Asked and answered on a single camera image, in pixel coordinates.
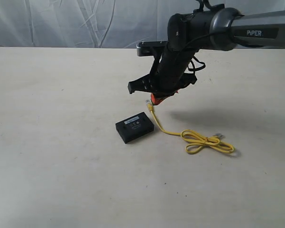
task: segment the white table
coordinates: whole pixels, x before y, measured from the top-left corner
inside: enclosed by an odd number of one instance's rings
[[[0,48],[0,228],[285,228],[285,50],[201,51],[195,85],[156,108],[167,130],[223,133],[197,155],[158,130],[129,49]]]

